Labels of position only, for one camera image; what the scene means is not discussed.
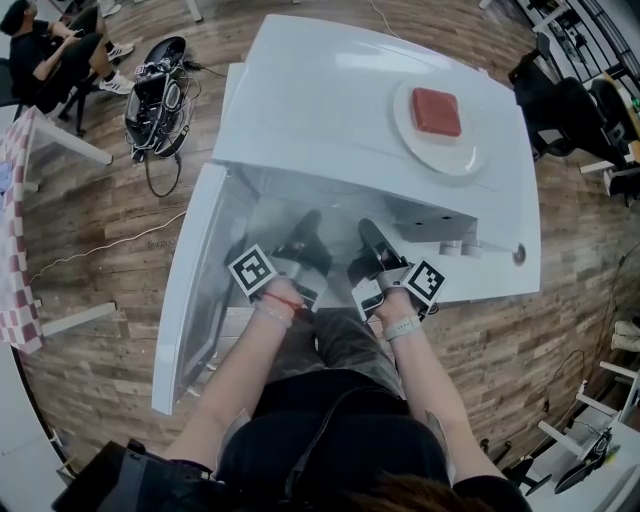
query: electronic device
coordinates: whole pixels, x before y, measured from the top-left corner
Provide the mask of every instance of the electronic device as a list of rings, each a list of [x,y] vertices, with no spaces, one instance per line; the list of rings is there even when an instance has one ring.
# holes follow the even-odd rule
[[[268,256],[254,245],[230,265],[231,275],[250,299],[277,276],[293,282],[305,305],[316,311],[327,289],[332,258],[317,231],[322,215],[311,210],[296,224],[286,242]]]
[[[427,314],[442,290],[444,276],[424,259],[412,264],[398,255],[373,221],[362,219],[358,231],[363,247],[347,275],[362,321],[384,302],[392,288],[405,288],[418,313]]]
[[[124,115],[127,141],[136,161],[143,161],[147,151],[161,158],[175,155],[189,133],[186,120],[175,140],[169,139],[185,101],[178,83],[185,51],[184,38],[170,37],[158,43],[144,63],[136,67],[136,84]],[[163,149],[167,139],[169,146]]]

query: wooden floor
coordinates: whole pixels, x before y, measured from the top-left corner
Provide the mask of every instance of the wooden floor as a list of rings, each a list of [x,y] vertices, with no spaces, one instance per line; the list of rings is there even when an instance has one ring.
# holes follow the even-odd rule
[[[195,60],[224,73],[228,63],[243,59],[269,13],[384,30],[366,0],[199,4],[205,21],[195,24],[182,0],[125,2],[108,19],[115,41],[138,45],[122,70],[131,74],[153,44],[179,34],[187,38]],[[401,37],[482,67],[502,82],[533,47],[532,32],[508,0],[496,0],[488,11],[481,11],[476,0],[376,0],[376,5]],[[96,95],[85,122],[86,140],[115,155],[111,166],[103,168],[57,148],[34,157],[42,190],[26,201],[32,273],[57,258],[163,224],[186,209],[215,142],[225,84],[207,72],[197,77],[202,94],[183,150],[184,171],[178,189],[166,199],[151,195],[143,167],[132,163],[121,98]],[[170,162],[153,163],[157,188],[168,187],[173,172]],[[640,240],[637,215],[604,194],[599,176],[580,175],[575,158],[544,158],[537,164],[537,179],[542,291],[449,305],[425,323],[463,395],[478,438],[489,438],[496,448],[511,440],[514,456],[540,441],[535,427],[540,419],[552,422],[571,405],[581,376],[579,354],[564,366],[550,391],[550,415],[542,412],[550,378],[572,350],[586,352],[589,372],[618,260]],[[76,468],[111,439],[126,443],[135,437],[151,449],[162,449],[184,426],[194,404],[194,398],[186,397],[172,417],[150,409],[155,337],[181,223],[179,219],[163,231],[56,266],[34,282],[45,317],[107,300],[118,304],[112,318],[54,336],[42,350],[23,357],[38,404]],[[618,314],[636,305],[638,264],[640,251],[620,272]],[[225,336],[233,337],[235,331],[228,326]],[[604,338],[606,348],[608,330]]]

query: checkered tablecloth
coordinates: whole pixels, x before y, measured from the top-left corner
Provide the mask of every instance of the checkered tablecloth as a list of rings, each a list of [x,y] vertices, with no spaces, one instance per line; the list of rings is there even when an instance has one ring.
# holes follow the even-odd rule
[[[11,164],[11,185],[0,202],[0,342],[31,353],[42,346],[42,328],[27,275],[22,199],[29,138],[36,107],[4,134],[0,161]]]

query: hair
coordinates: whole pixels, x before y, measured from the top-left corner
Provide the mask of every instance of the hair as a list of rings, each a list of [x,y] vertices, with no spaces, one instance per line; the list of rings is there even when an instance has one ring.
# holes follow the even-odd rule
[[[16,0],[11,4],[0,23],[0,30],[8,36],[13,36],[22,27],[24,11],[29,8],[28,0]]]
[[[413,475],[385,475],[371,495],[352,495],[363,512],[494,512],[477,498],[458,496],[453,489]]]

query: red food item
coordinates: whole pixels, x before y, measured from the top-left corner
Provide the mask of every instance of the red food item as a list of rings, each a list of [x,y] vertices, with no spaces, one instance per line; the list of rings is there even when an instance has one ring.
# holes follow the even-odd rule
[[[458,100],[453,94],[416,87],[411,93],[416,128],[421,132],[459,137]]]

